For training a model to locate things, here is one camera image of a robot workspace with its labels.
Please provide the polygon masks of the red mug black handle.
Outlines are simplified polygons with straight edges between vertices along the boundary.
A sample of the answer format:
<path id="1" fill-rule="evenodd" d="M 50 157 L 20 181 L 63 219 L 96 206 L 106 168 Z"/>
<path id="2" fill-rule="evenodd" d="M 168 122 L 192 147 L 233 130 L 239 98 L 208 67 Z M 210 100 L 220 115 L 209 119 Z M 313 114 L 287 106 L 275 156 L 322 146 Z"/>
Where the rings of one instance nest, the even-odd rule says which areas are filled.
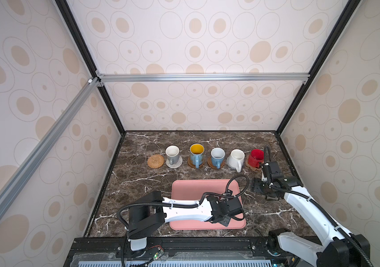
<path id="1" fill-rule="evenodd" d="M 247 166 L 253 169 L 260 169 L 264 164 L 264 151 L 260 149 L 254 149 L 248 156 Z"/>

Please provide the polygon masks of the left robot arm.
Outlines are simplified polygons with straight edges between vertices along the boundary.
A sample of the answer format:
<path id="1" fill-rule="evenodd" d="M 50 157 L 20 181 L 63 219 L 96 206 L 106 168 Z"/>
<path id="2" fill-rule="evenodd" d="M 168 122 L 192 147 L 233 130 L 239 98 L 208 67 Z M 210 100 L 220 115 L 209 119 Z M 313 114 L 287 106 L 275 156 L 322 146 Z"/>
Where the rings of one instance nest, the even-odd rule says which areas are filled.
<path id="1" fill-rule="evenodd" d="M 152 191 L 121 207 L 116 217 L 124 225 L 131 250 L 140 251 L 147 248 L 147 238 L 165 223 L 195 220 L 227 227 L 231 220 L 244 220 L 240 196 L 249 185 L 250 178 L 239 174 L 228 180 L 224 193 L 204 192 L 199 200 L 174 200 Z"/>

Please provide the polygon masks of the blue floral mug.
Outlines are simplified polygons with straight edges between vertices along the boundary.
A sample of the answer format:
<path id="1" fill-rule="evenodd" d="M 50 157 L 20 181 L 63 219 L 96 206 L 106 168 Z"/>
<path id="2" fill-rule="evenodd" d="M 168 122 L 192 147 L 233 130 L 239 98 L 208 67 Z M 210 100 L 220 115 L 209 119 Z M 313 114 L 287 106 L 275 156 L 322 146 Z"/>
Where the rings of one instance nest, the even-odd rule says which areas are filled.
<path id="1" fill-rule="evenodd" d="M 213 162 L 216 162 L 218 165 L 222 160 L 224 160 L 225 152 L 221 148 L 214 148 L 211 151 L 211 158 Z"/>

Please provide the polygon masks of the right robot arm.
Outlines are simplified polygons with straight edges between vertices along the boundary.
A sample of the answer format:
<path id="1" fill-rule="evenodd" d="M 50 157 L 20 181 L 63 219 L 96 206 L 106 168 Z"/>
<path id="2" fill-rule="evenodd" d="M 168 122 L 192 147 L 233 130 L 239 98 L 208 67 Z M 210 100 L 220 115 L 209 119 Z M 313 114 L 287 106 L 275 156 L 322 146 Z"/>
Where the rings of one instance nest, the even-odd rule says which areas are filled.
<path id="1" fill-rule="evenodd" d="M 254 192 L 267 200 L 288 202 L 320 241 L 316 244 L 286 228 L 271 230 L 266 244 L 268 252 L 273 256 L 291 253 L 314 267 L 371 267 L 369 241 L 336 221 L 308 193 L 299 178 L 285 177 L 278 163 L 272 161 L 269 146 L 264 147 L 263 153 L 263 161 L 257 166 L 263 178 L 254 180 Z"/>

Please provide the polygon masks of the white mug back row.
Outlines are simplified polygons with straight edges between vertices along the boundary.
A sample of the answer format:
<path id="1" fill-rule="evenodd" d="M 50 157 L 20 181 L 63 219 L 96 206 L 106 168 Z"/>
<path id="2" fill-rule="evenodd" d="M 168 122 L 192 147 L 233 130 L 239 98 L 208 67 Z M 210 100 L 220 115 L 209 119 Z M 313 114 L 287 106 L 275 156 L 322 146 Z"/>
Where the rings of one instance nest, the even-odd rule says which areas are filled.
<path id="1" fill-rule="evenodd" d="M 227 165 L 235 169 L 237 172 L 241 172 L 244 165 L 245 154 L 242 150 L 234 149 L 227 158 Z"/>

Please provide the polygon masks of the blue butterfly mug yellow inside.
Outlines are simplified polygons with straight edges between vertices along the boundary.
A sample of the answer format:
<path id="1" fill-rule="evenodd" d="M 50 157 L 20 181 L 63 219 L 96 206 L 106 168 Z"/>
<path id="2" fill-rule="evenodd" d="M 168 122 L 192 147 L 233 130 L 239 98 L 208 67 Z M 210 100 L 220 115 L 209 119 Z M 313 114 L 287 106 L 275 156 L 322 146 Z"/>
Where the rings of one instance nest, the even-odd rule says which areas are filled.
<path id="1" fill-rule="evenodd" d="M 191 163 L 198 169 L 203 164 L 204 159 L 204 147 L 201 144 L 193 144 L 190 147 L 190 160 Z"/>

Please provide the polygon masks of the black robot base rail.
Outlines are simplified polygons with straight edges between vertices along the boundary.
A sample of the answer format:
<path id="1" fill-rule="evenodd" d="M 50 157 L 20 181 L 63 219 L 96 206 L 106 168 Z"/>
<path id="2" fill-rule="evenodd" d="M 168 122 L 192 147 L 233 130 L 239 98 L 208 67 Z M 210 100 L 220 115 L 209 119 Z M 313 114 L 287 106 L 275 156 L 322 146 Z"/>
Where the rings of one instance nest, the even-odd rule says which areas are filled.
<path id="1" fill-rule="evenodd" d="M 266 260 L 272 267 L 297 267 L 304 260 L 289 252 L 274 254 L 265 237 L 154 237 L 147 247 L 132 251 L 126 238 L 77 238 L 72 242 L 64 266 L 76 267 L 81 261 L 115 261 L 118 266 L 139 262 L 169 264 L 171 261 L 210 262 Z"/>

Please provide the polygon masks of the white mug row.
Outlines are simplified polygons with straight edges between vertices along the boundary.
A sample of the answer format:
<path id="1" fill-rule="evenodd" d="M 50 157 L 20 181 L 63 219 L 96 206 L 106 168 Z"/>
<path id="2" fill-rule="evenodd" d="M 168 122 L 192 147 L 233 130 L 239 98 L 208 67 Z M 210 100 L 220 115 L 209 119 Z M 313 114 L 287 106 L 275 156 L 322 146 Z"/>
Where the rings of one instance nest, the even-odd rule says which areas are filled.
<path id="1" fill-rule="evenodd" d="M 227 158 L 227 165 L 235 169 L 237 172 L 241 172 L 244 165 L 245 154 L 242 150 L 234 149 Z"/>
<path id="2" fill-rule="evenodd" d="M 180 149 L 177 146 L 171 145 L 165 150 L 167 160 L 171 160 L 171 163 L 178 161 L 180 156 Z"/>

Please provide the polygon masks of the white mug front row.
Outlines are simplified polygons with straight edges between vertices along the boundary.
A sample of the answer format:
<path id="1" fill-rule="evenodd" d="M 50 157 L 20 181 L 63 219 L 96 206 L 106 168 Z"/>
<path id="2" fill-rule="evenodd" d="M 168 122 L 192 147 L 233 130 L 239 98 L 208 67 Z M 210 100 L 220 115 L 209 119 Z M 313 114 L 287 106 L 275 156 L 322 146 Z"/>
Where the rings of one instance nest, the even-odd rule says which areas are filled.
<path id="1" fill-rule="evenodd" d="M 177 146 L 171 145 L 165 150 L 167 160 L 171 160 L 171 163 L 178 161 L 180 156 L 180 149 Z"/>

